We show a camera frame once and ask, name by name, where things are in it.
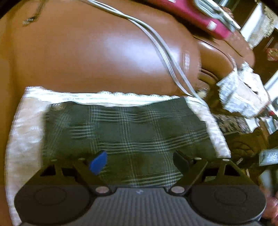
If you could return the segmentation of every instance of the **plaid cloth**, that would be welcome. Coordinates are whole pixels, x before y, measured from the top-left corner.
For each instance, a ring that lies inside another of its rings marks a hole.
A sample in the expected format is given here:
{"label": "plaid cloth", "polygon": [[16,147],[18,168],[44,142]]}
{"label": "plaid cloth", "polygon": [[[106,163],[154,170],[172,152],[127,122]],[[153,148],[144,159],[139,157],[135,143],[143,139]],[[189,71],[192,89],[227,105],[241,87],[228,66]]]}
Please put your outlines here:
{"label": "plaid cloth", "polygon": [[216,158],[206,124],[184,98],[140,107],[53,104],[46,114],[43,162],[108,154],[107,184],[171,186],[181,178],[173,152]]}

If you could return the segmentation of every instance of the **brown leather sofa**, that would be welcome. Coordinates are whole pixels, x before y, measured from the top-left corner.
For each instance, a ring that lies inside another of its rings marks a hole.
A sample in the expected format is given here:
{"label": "brown leather sofa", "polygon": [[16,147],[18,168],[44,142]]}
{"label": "brown leather sofa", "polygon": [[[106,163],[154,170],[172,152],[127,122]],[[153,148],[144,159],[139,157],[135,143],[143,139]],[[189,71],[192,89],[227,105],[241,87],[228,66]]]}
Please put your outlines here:
{"label": "brown leather sofa", "polygon": [[[213,87],[232,71],[229,54],[238,64],[243,60],[254,63],[252,51],[240,53],[226,41],[192,35],[168,13],[130,0],[102,2],[151,25],[196,90]],[[38,21],[23,26],[22,21],[32,16],[38,5],[37,0],[22,0],[0,19],[2,226],[11,225],[3,201],[5,149],[25,87],[182,95],[152,42],[130,21],[77,0],[49,0]]]}

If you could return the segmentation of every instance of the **white lace cloth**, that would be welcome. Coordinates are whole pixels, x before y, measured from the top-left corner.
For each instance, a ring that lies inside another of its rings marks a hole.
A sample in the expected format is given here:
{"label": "white lace cloth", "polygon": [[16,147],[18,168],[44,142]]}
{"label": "white lace cloth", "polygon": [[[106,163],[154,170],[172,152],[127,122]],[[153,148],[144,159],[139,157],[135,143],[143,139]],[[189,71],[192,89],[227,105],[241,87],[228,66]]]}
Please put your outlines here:
{"label": "white lace cloth", "polygon": [[[97,94],[58,93],[41,87],[28,87],[18,106],[6,150],[6,194],[14,225],[21,223],[14,208],[14,197],[18,190],[41,167],[41,146],[44,134],[43,115],[49,104],[75,101],[81,104],[103,106],[140,106],[178,98],[176,96],[137,95],[100,92]],[[189,107],[200,120],[206,122],[207,131],[218,157],[229,158],[230,150],[209,110],[200,100],[185,97]]]}
{"label": "white lace cloth", "polygon": [[260,76],[253,73],[246,62],[239,71],[235,65],[234,70],[217,86],[220,87],[219,97],[223,108],[229,112],[239,112],[247,118],[256,116],[269,101]]}

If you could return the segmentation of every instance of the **cable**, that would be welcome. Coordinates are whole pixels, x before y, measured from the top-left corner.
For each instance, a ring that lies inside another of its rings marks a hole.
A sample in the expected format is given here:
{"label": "cable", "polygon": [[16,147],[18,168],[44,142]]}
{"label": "cable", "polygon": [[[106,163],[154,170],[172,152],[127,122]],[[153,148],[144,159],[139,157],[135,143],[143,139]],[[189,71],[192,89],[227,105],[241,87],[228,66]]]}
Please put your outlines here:
{"label": "cable", "polygon": [[137,25],[141,30],[143,30],[144,33],[147,34],[147,36],[153,41],[153,43],[155,44],[155,46],[158,48],[163,60],[165,61],[168,69],[169,69],[169,72],[173,78],[173,80],[175,81],[175,83],[177,84],[177,86],[187,95],[189,96],[192,96],[191,94],[189,94],[184,88],[183,86],[180,84],[180,82],[178,81],[175,73],[174,73],[174,70],[171,66],[171,64],[169,63],[169,60],[170,62],[175,66],[175,68],[178,70],[179,74],[181,75],[183,81],[186,83],[186,85],[188,86],[190,92],[196,97],[198,98],[206,107],[208,107],[208,105],[206,104],[206,102],[201,98],[199,97],[195,90],[193,89],[193,87],[191,86],[190,82],[188,81],[188,79],[186,78],[185,74],[183,73],[182,69],[180,68],[179,64],[176,62],[176,60],[174,59],[173,55],[171,54],[170,52],[170,49],[169,47],[167,46],[167,44],[165,43],[165,41],[162,39],[162,37],[151,27],[149,26],[148,24],[146,24],[145,22],[137,19],[137,18],[134,18],[132,16],[129,16],[129,15],[126,15],[122,12],[120,12],[119,10],[111,7],[111,6],[108,6],[104,3],[101,3],[101,2],[98,2],[98,1],[95,1],[95,0],[80,0],[82,2],[85,2],[85,3],[90,3],[91,5],[93,5],[94,7],[98,8],[98,9],[101,9],[101,10],[104,10],[106,12],[109,12],[113,15],[116,15],[116,16],[119,16],[121,18],[124,18],[124,19],[127,19],[129,21],[131,21],[132,23],[134,23],[135,25]]}

